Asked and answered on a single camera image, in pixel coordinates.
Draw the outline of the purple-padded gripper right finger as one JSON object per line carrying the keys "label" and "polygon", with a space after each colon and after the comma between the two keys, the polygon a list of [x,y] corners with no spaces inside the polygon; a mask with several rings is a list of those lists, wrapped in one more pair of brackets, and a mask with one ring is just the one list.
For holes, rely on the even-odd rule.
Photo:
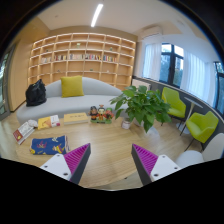
{"label": "purple-padded gripper right finger", "polygon": [[148,185],[180,170],[180,167],[168,156],[157,156],[136,144],[132,145],[131,154],[143,185]]}

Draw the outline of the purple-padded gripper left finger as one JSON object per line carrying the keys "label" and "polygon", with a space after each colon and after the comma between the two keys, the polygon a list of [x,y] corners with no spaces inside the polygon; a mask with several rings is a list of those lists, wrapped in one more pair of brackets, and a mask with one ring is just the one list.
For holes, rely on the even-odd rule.
{"label": "purple-padded gripper left finger", "polygon": [[79,184],[90,154],[91,144],[87,143],[67,154],[55,154],[41,166],[41,169],[74,184]]}

